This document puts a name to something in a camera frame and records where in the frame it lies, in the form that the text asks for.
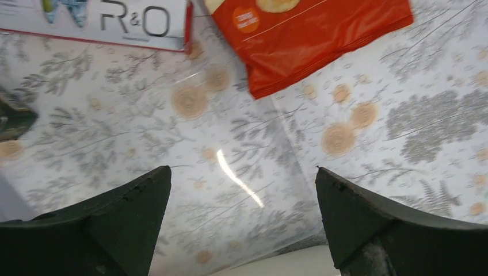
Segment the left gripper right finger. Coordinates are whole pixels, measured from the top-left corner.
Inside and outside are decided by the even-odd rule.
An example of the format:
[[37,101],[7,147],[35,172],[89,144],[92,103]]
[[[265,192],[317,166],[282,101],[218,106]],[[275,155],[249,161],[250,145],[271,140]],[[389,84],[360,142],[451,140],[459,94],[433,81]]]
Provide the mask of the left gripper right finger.
[[487,226],[426,213],[320,167],[317,198],[342,275],[486,275]]

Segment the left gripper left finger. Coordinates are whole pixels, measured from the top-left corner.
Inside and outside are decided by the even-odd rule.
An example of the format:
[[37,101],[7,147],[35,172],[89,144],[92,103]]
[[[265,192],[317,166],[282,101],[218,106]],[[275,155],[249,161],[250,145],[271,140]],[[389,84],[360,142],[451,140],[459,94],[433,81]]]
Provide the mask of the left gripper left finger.
[[2,275],[147,275],[169,195],[160,166],[31,220],[1,223]]

